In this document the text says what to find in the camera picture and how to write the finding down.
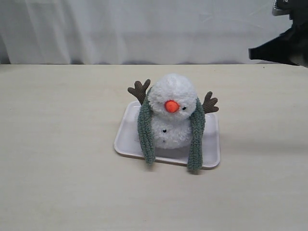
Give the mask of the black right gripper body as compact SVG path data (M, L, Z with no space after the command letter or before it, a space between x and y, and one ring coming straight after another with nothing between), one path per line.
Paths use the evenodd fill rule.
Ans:
M286 43L286 57L294 65L308 65L308 24L292 24L291 28L283 34L283 41Z

